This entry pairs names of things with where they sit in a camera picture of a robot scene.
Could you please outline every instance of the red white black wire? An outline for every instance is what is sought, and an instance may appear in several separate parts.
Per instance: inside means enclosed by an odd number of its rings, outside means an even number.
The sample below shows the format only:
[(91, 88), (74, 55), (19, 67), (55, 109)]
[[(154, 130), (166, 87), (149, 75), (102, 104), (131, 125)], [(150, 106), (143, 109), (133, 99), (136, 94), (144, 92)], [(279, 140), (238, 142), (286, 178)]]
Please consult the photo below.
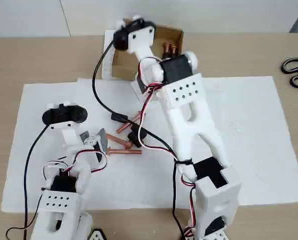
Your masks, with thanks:
[(188, 226), (184, 230), (184, 236), (189, 238), (189, 237), (193, 237), (192, 228), (194, 228), (196, 225), (195, 211), (194, 211), (193, 198), (192, 198), (192, 191), (195, 189), (195, 184), (192, 182), (185, 181), (183, 179), (183, 175), (181, 175), (181, 182), (184, 185), (191, 187), (191, 190), (190, 190), (190, 213), (191, 213), (192, 226)]
[(145, 89), (145, 92), (148, 92), (148, 97), (146, 98), (144, 104), (143, 104), (143, 107), (142, 107), (142, 110), (141, 110), (141, 114), (140, 114), (140, 124), (139, 124), (139, 130), (138, 130), (138, 140), (140, 142), (140, 144), (146, 148), (146, 149), (153, 149), (153, 150), (161, 150), (161, 151), (164, 151), (164, 152), (167, 152), (169, 154), (172, 155), (172, 157), (174, 159), (176, 159), (176, 161), (178, 161), (177, 157), (167, 148), (164, 148), (164, 147), (161, 147), (161, 146), (150, 146), (150, 145), (147, 145), (147, 144), (144, 144), (140, 138), (140, 132), (141, 132), (141, 128), (142, 128), (142, 125), (143, 125), (143, 120), (144, 120), (144, 115), (145, 115), (145, 111), (146, 111), (146, 107), (148, 106), (148, 104), (151, 102), (152, 100), (152, 97), (154, 95), (154, 92), (156, 90), (159, 90), (160, 88), (162, 88), (162, 84), (161, 83), (157, 83), (157, 82), (154, 82), (154, 83), (151, 83), (149, 84), (146, 89)]
[(45, 175), (45, 167), (49, 164), (54, 164), (54, 165), (63, 165), (63, 167), (60, 167), (60, 169), (63, 169), (63, 172), (64, 173), (68, 173), (70, 174), (70, 170), (75, 166), (75, 164), (77, 163), (77, 157), (79, 154), (81, 153), (89, 153), (89, 152), (92, 152), (92, 153), (96, 153), (96, 154), (101, 154), (104, 158), (105, 158), (105, 164), (103, 167), (101, 168), (94, 168), (94, 169), (91, 169), (91, 172), (92, 173), (96, 173), (96, 172), (99, 172), (101, 170), (103, 170), (107, 164), (108, 164), (108, 159), (107, 159), (107, 156), (101, 152), (101, 151), (98, 151), (98, 150), (95, 150), (95, 149), (84, 149), (84, 150), (81, 150), (81, 151), (78, 151), (75, 156), (74, 156), (74, 160), (73, 160), (73, 163), (72, 165), (68, 165), (66, 164), (65, 162), (63, 161), (47, 161), (46, 163), (44, 163), (43, 165), (43, 176), (44, 176), (44, 179), (46, 180), (46, 175)]

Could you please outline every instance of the open cardboard box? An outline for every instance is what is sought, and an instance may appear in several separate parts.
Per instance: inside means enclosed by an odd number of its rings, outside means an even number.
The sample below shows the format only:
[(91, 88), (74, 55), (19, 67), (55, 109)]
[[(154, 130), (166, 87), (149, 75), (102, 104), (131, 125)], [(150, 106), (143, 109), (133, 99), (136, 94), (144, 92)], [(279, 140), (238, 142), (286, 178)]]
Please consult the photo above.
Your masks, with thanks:
[[(181, 29), (157, 25), (155, 38), (151, 47), (153, 54), (162, 58), (165, 41), (173, 42), (177, 48), (178, 53), (181, 53), (183, 40), (183, 31)], [(124, 79), (133, 80), (138, 71), (138, 60), (134, 54), (128, 54), (125, 51), (115, 51), (112, 61), (112, 76)]]

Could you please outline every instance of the copper bolt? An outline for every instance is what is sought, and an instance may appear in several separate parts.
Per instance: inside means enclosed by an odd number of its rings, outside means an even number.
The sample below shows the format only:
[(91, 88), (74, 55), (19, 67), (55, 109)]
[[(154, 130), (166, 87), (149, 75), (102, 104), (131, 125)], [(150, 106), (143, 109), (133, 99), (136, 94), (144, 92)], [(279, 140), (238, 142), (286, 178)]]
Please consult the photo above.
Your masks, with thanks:
[[(141, 116), (141, 112), (138, 111), (138, 114), (136, 114), (133, 118), (132, 121), (135, 122), (136, 120), (140, 119)], [(120, 127), (119, 129), (117, 129), (117, 133), (119, 134), (120, 132), (122, 132), (124, 129), (127, 129), (131, 124), (128, 122), (126, 124), (124, 124), (122, 127)]]
[(164, 44), (163, 44), (164, 52), (163, 52), (163, 56), (162, 56), (163, 59), (169, 58), (171, 56), (171, 54), (170, 54), (171, 46), (172, 46), (171, 42), (169, 42), (169, 41), (164, 42)]
[(171, 47), (171, 57), (174, 58), (175, 56), (177, 56), (177, 46), (172, 45)]
[(128, 150), (128, 149), (112, 149), (107, 148), (107, 155), (111, 154), (142, 154), (141, 150)]
[(120, 139), (120, 138), (118, 138), (116, 136), (111, 135), (111, 134), (108, 134), (107, 133), (107, 138), (110, 139), (110, 140), (112, 140), (112, 141), (114, 141), (114, 142), (116, 142), (116, 143), (119, 143), (119, 144), (125, 146), (125, 149), (130, 149), (132, 147), (132, 143), (131, 142), (124, 141), (124, 140), (122, 140), (122, 139)]

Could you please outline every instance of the black cable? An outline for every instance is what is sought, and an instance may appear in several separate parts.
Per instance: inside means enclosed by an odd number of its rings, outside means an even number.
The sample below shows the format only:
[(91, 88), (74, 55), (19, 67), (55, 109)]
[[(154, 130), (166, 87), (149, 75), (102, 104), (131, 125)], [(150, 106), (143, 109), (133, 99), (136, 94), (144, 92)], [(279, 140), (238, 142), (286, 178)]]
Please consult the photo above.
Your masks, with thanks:
[[(105, 57), (105, 55), (108, 53), (109, 49), (111, 48), (111, 46), (113, 45), (113, 41), (110, 42), (110, 44), (107, 46), (107, 48), (105, 49), (105, 51), (103, 52), (103, 54), (101, 55), (95, 69), (94, 69), (94, 72), (93, 72), (93, 76), (92, 76), (92, 90), (93, 90), (93, 94), (94, 94), (94, 97), (96, 98), (96, 100), (98, 101), (98, 103), (104, 107), (107, 111), (109, 111), (111, 114), (113, 115), (122, 115), (120, 113), (117, 113), (115, 111), (113, 111), (112, 109), (110, 109), (108, 106), (106, 106), (99, 98), (97, 92), (96, 92), (96, 89), (95, 89), (95, 77), (96, 77), (96, 74), (98, 72), (98, 69)], [(132, 125), (136, 124), (135, 122), (129, 120), (129, 119), (126, 119), (126, 122), (129, 122), (131, 123)], [(169, 144), (167, 144), (163, 139), (161, 139), (160, 137), (158, 137), (157, 135), (155, 135), (154, 133), (148, 131), (147, 129), (143, 128), (143, 130), (145, 130), (147, 132), (148, 135), (150, 135), (151, 137), (153, 137), (154, 139), (158, 140), (159, 142), (161, 142), (170, 152), (172, 152), (174, 155), (174, 151), (173, 149), (169, 146)], [(174, 167), (173, 167), (173, 178), (172, 178), (172, 181), (173, 181), (173, 201), (172, 201), (172, 216), (174, 218), (174, 220), (176, 221), (178, 227), (179, 227), (179, 230), (181, 232), (181, 237), (184, 238), (184, 233), (183, 233), (183, 229), (182, 229), (182, 226), (180, 224), (180, 221), (179, 219), (177, 218), (177, 216), (175, 215), (175, 209), (176, 209), (176, 165), (177, 164), (182, 164), (181, 162), (178, 162), (176, 159), (173, 159), (174, 160)]]
[(9, 238), (8, 235), (9, 235), (9, 232), (10, 232), (11, 230), (13, 230), (13, 229), (26, 230), (26, 229), (28, 229), (28, 228), (32, 225), (32, 223), (33, 223), (35, 217), (36, 217), (37, 214), (38, 214), (38, 209), (39, 209), (39, 206), (40, 206), (40, 202), (41, 202), (41, 199), (42, 199), (42, 195), (43, 195), (43, 194), (41, 194), (41, 196), (40, 196), (40, 199), (39, 199), (39, 201), (38, 201), (38, 205), (37, 205), (37, 209), (35, 210), (34, 216), (33, 216), (32, 220), (31, 220), (31, 222), (29, 223), (29, 225), (27, 225), (26, 227), (17, 227), (17, 226), (14, 226), (14, 227), (10, 227), (9, 229), (7, 229), (7, 231), (5, 232), (5, 237), (7, 238), (7, 240), (10, 240), (10, 238)]
[(99, 102), (99, 104), (104, 107), (107, 111), (109, 111), (110, 113), (112, 114), (116, 114), (115, 111), (113, 111), (112, 109), (110, 109), (108, 106), (106, 106), (99, 98), (98, 94), (97, 94), (97, 91), (95, 90), (95, 77), (96, 77), (96, 74), (99, 70), (99, 67), (105, 57), (105, 55), (108, 53), (108, 51), (110, 50), (111, 46), (113, 45), (113, 40), (110, 42), (110, 44), (107, 46), (107, 48), (105, 49), (105, 51), (102, 53), (95, 69), (94, 69), (94, 72), (93, 72), (93, 76), (92, 76), (92, 90), (93, 90), (93, 94), (94, 94), (94, 97), (96, 98), (96, 100)]
[(43, 135), (43, 133), (46, 131), (46, 129), (49, 127), (49, 125), (46, 125), (44, 127), (44, 129), (40, 132), (40, 134), (38, 135), (38, 137), (35, 139), (35, 141), (33, 142), (30, 150), (29, 150), (29, 154), (25, 163), (25, 168), (24, 168), (24, 203), (25, 203), (25, 216), (24, 216), (24, 232), (23, 232), (23, 240), (27, 239), (27, 230), (26, 227), (28, 226), (28, 193), (27, 193), (27, 173), (28, 173), (28, 166), (29, 166), (29, 161), (30, 161), (30, 157), (33, 151), (33, 148), (35, 147), (35, 145), (37, 144), (38, 140), (41, 138), (41, 136)]
[(173, 174), (172, 174), (172, 184), (173, 184), (173, 199), (172, 199), (172, 216), (175, 220), (175, 222), (177, 223), (178, 227), (179, 227), (179, 230), (181, 232), (181, 239), (184, 238), (184, 232), (183, 232), (183, 229), (182, 229), (182, 226), (181, 226), (181, 223), (179, 221), (179, 219), (177, 218), (177, 216), (175, 215), (175, 206), (176, 206), (176, 180), (175, 180), (175, 177), (176, 177), (176, 173), (177, 173), (177, 166), (176, 166), (176, 163), (174, 163), (173, 165)]

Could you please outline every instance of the white wall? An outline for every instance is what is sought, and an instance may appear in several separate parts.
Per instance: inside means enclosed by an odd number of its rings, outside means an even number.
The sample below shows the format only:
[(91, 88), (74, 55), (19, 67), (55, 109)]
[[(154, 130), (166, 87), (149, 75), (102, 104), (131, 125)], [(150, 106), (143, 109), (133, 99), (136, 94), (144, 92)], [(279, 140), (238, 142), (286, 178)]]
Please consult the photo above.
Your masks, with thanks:
[(0, 0), (0, 37), (102, 35), (133, 14), (185, 32), (277, 33), (288, 32), (298, 17), (298, 0), (62, 0), (62, 5), (64, 12), (60, 0)]

